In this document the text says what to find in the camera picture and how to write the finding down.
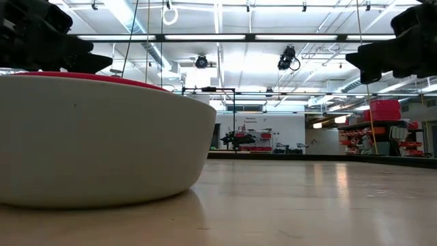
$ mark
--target white bowl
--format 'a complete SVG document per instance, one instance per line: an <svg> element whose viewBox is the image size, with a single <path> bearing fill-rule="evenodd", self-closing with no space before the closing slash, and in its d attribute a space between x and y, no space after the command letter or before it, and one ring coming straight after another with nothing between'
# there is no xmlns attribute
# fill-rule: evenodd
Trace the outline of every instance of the white bowl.
<svg viewBox="0 0 437 246"><path fill-rule="evenodd" d="M216 111L143 87L86 79L0 77L0 203L113 206L189 189Z"/></svg>

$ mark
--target wooden floor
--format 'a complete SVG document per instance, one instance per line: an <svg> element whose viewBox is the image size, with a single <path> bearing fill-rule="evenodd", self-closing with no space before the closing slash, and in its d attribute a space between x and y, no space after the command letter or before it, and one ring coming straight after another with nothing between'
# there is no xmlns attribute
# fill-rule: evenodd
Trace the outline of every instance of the wooden floor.
<svg viewBox="0 0 437 246"><path fill-rule="evenodd" d="M0 207L0 245L437 245L437 171L208 161L190 190L124 208Z"/></svg>

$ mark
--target black equipment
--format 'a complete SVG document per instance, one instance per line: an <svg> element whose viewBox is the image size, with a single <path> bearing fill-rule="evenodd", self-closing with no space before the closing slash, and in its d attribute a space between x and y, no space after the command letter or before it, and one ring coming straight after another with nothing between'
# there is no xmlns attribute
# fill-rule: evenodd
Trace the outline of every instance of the black equipment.
<svg viewBox="0 0 437 246"><path fill-rule="evenodd" d="M436 1L418 1L422 4L408 8L391 21L395 39L362 45L357 53L346 55L346 60L360 69L361 83L379 81L388 71L393 71L396 78L437 75Z"/></svg>
<svg viewBox="0 0 437 246"><path fill-rule="evenodd" d="M253 144L253 143L255 143L255 140L254 140L252 135L246 134L242 137L236 137L235 132L233 132L233 131L226 133L225 137L221 138L220 140L223 141L223 144L226 144L227 149L229 149L229 143L231 143L233 150L238 150L238 148L240 147L240 144Z"/></svg>
<svg viewBox="0 0 437 246"><path fill-rule="evenodd" d="M0 67L96 73L112 64L67 35L72 19L48 0L0 0Z"/></svg>
<svg viewBox="0 0 437 246"><path fill-rule="evenodd" d="M297 69L292 68L293 61L297 61L299 63L299 67ZM287 48L285 48L284 53L281 55L278 63L279 70L287 70L288 68L293 71L300 68L300 61L296 58L296 51L294 50L294 46L287 46Z"/></svg>
<svg viewBox="0 0 437 246"><path fill-rule="evenodd" d="M205 55L199 55L196 60L196 68L206 68L208 66L208 61Z"/></svg>

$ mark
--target motion capture camera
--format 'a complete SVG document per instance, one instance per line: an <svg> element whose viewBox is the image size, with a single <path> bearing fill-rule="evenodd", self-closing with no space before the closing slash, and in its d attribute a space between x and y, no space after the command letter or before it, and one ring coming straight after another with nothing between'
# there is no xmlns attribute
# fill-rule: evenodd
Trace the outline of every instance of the motion capture camera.
<svg viewBox="0 0 437 246"><path fill-rule="evenodd" d="M48 0L0 0L0 67L96 73L112 59L67 35L72 19Z"/></svg>
<svg viewBox="0 0 437 246"><path fill-rule="evenodd" d="M362 45L357 53L346 55L360 69L361 83L379 81L389 71L395 78L437 75L437 5L431 0L420 2L393 18L396 38Z"/></svg>
<svg viewBox="0 0 437 246"><path fill-rule="evenodd" d="M208 66L208 61L206 59L205 55L199 55L199 57L196 60L196 68L206 68Z"/></svg>
<svg viewBox="0 0 437 246"><path fill-rule="evenodd" d="M284 50L284 53L281 55L281 58L278 63L279 70L287 70L292 66L293 61L296 59L296 51L294 50L294 46L287 46Z"/></svg>

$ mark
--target ceiling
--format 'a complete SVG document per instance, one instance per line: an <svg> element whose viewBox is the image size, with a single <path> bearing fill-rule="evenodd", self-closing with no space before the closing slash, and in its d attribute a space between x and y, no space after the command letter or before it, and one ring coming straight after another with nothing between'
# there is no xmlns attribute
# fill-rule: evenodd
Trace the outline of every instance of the ceiling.
<svg viewBox="0 0 437 246"><path fill-rule="evenodd" d="M97 0L98 10L91 8L92 0L50 0L66 11L74 21L72 34L127 34L129 31L120 23L103 0ZM358 33L356 0L306 0L307 11L302 12L302 0L172 0L178 9L178 19L172 25L164 25L162 20L162 0L131 1L138 5L137 18L149 33ZM370 2L370 11L365 11ZM246 11L249 3L251 11ZM360 3L360 22L365 33L393 34L391 19L405 9L416 5L415 0L371 0ZM167 20L173 12L165 14ZM209 62L218 64L215 42L156 43L158 50L169 61L181 65L182 74L194 70L192 59L199 54L206 55ZM273 87L275 91L321 91L333 92L359 71L345 60L345 54L356 52L359 44L322 43L220 43L223 49L224 71L222 86L235 87L244 91L265 91ZM278 71L280 54L287 45L294 45L299 54L301 68L296 72ZM113 68L122 70L127 79L180 88L178 80L162 79L152 60L146 59L146 50L139 43L95 44L93 53L113 56ZM110 68L101 73L110 75ZM212 86L218 86L217 75L211 79ZM399 83L399 79L388 77L382 87ZM396 88L405 92L411 84ZM379 92L381 86L370 87L371 92Z"/></svg>

